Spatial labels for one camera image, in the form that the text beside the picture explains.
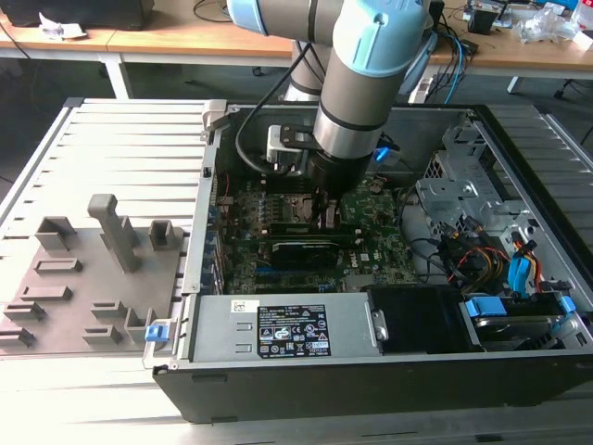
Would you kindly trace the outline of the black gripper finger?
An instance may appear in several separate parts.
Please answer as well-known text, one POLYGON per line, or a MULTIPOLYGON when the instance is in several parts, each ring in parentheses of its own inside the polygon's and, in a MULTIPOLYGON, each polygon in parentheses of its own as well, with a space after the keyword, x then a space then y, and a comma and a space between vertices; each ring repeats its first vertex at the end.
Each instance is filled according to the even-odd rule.
POLYGON ((316 187, 312 194, 312 223, 319 229, 333 227, 331 197, 320 187, 316 187))

